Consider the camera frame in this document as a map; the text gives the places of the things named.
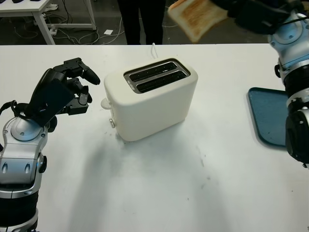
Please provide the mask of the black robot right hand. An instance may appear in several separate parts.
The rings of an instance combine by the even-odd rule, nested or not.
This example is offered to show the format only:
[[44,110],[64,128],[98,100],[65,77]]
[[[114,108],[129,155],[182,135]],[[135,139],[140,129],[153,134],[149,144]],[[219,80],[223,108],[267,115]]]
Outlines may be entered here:
[[285,0],[214,0],[227,11],[239,27],[256,34],[274,34],[289,17],[291,7]]

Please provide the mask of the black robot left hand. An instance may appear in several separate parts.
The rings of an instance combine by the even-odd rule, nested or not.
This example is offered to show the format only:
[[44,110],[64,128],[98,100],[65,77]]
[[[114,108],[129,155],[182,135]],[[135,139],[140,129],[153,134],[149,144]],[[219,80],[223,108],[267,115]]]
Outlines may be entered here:
[[77,115],[87,112],[92,97],[82,78],[93,85],[100,84],[97,74],[81,58],[66,60],[48,69],[37,84],[25,115],[49,121],[58,114]]

